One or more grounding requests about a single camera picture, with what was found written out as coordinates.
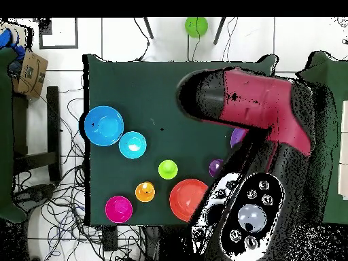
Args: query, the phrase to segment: green bowl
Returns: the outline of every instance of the green bowl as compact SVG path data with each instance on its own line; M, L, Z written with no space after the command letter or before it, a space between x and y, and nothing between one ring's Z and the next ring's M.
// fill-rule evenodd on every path
M169 159L162 161L158 166L158 173L165 180L173 179L177 175L177 171L176 163Z
M185 29L193 38L202 37L208 30L208 22L204 17L188 17L185 22Z

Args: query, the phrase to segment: dark green table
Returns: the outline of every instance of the dark green table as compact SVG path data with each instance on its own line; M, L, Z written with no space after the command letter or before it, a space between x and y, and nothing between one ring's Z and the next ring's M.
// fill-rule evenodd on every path
M192 71L237 65L270 75L275 62L276 57L270 55L259 63L111 63L88 55L89 109L100 105L117 109L124 119L124 132L140 132L147 141L145 154L135 160L123 157L118 143L109 147L90 144L90 225L113 224L104 207L115 195L127 197L133 205L133 216L125 224L184 224L169 207L171 189L187 178L210 186L209 163L227 157L233 128L185 116L176 103L177 84ZM179 167L172 180L158 174L158 165L165 159ZM149 203L135 197L135 188L143 181L155 187Z

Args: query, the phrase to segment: pink bowl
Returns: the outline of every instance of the pink bowl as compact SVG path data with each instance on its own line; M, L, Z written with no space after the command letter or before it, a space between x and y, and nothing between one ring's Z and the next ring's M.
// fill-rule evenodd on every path
M123 223L133 214L132 203L123 196L111 197L105 205L105 214L113 223Z

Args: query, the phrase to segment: blue bowl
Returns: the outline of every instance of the blue bowl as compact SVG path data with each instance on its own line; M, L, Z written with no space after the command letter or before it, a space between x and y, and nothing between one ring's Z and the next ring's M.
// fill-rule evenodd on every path
M90 142L98 146L116 143L123 134L123 119L114 108L98 106L90 110L84 120L84 130Z
M145 153L146 140L142 134L131 131L122 136L118 147L124 157L136 159Z

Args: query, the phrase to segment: blue object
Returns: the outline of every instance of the blue object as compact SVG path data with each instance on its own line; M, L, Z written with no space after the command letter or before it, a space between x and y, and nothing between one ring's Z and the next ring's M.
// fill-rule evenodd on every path
M11 30L9 30L8 28L4 30L4 32L2 32L2 34L0 35L0 48L6 47L6 45L8 45L8 43L10 42L11 37Z
M145 153L146 140L142 134L131 131L122 136L118 147L124 157L136 159Z
M25 48L21 45L14 47L14 51L17 53L17 58L16 60L22 60L24 59L25 56Z
M122 136L123 119L114 108L98 106L89 111L84 120L84 131L90 142L98 146L109 146Z

